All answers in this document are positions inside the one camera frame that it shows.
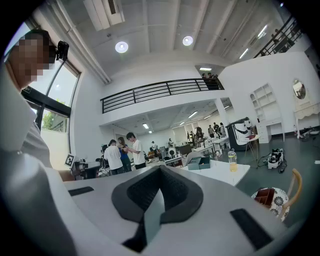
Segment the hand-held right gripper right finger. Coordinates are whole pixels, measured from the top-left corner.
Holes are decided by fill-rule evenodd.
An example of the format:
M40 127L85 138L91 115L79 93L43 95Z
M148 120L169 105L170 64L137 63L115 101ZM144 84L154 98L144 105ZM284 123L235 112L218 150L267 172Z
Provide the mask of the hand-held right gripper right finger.
M160 224L181 223L192 217L203 203L203 190L194 181L160 166L160 185L164 213Z

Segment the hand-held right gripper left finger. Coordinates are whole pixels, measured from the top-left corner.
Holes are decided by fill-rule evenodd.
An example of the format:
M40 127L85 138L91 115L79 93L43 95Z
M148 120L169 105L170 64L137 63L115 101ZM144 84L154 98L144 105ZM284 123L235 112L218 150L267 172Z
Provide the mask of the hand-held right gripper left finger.
M137 224L134 235L122 244L128 249L141 253L148 245L147 218L145 214L156 202L160 190L159 167L151 169L117 185L111 194L114 208L127 221Z

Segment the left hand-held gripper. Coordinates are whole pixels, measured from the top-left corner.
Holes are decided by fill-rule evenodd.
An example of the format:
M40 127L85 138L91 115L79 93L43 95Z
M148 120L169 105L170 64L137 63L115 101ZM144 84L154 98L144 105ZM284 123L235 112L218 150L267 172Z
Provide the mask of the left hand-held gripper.
M101 164L99 161L86 161L73 154L68 154L64 165L69 168L70 174L75 180L95 179Z

